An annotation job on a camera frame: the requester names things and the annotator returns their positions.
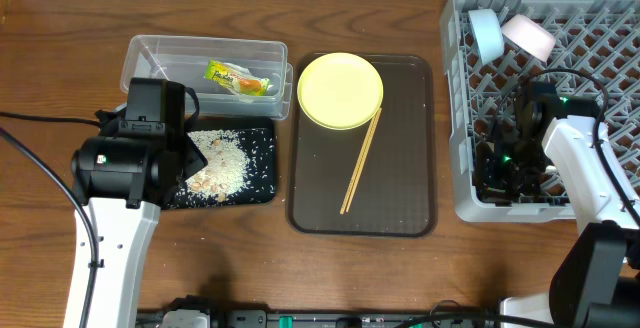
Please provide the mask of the rice food waste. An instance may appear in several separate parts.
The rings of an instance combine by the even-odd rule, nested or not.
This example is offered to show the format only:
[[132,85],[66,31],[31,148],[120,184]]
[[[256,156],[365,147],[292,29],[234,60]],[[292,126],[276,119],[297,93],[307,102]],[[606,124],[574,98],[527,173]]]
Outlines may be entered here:
[[189,193],[223,203],[248,187],[250,160],[241,149],[237,131],[194,131],[189,137],[207,160],[205,167],[186,181]]

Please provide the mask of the green snack wrapper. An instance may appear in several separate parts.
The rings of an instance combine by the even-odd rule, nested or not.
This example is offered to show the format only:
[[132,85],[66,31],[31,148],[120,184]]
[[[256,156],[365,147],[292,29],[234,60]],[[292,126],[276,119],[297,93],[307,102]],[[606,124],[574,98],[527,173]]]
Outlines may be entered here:
[[268,78],[259,78],[247,68],[216,60],[208,62],[204,78],[238,95],[263,96],[271,87]]

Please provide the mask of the white bowl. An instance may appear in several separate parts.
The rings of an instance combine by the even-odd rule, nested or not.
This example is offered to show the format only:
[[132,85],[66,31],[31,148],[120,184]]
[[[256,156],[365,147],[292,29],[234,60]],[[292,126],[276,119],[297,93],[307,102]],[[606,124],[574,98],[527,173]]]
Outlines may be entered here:
[[518,14],[506,22],[503,35],[540,61],[547,61],[555,46],[555,37],[530,18]]

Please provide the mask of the light blue bowl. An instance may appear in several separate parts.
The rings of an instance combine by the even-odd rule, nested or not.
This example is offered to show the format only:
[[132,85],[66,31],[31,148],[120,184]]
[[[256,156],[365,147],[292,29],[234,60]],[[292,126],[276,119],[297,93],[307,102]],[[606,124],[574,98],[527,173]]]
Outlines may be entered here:
[[479,58],[483,65],[487,65],[504,52],[504,39],[497,14],[491,9],[478,9],[469,11],[468,15]]

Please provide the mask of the yellow plate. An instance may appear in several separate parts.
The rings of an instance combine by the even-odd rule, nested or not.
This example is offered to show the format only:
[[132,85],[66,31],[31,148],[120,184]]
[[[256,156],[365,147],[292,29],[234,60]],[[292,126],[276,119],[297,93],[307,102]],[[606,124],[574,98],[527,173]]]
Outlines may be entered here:
[[351,53],[314,58],[302,71],[297,98],[314,123],[333,130],[350,130],[372,119],[381,108],[384,84],[366,59]]

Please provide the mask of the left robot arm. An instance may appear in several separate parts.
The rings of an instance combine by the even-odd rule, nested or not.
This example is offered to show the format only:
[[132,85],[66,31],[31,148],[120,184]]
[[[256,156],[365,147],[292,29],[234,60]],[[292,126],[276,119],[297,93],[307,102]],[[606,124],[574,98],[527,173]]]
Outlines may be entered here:
[[162,207],[207,161],[188,133],[193,89],[134,78],[126,103],[99,110],[99,132],[71,160],[76,246],[67,327],[132,327]]

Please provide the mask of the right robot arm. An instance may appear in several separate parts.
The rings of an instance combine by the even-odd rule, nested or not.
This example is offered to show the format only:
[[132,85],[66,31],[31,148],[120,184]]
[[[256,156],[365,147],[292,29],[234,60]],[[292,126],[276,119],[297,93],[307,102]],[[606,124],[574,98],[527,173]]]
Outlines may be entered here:
[[547,292],[502,300],[503,326],[524,320],[556,327],[636,327],[639,281],[639,197],[609,144],[598,103],[561,96],[549,83],[530,83],[515,101],[515,138],[490,126],[476,148],[484,195],[513,198],[536,188],[535,175],[554,167],[573,209],[579,237]]

